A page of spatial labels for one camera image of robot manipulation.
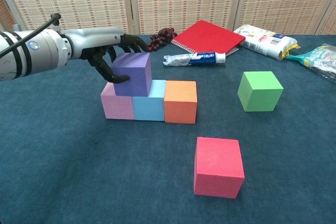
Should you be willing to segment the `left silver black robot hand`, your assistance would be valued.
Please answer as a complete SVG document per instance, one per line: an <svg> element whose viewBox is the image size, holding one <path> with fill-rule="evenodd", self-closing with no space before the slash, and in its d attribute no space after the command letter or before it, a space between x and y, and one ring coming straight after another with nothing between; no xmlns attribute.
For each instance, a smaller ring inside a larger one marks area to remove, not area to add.
<svg viewBox="0 0 336 224"><path fill-rule="evenodd" d="M127 34L118 27L66 29L64 35L71 45L71 59L87 60L106 81L111 83L123 83L130 77L113 73L103 59L105 54L108 54L114 62L117 58L115 46L127 53L149 51L143 39Z"/></svg>

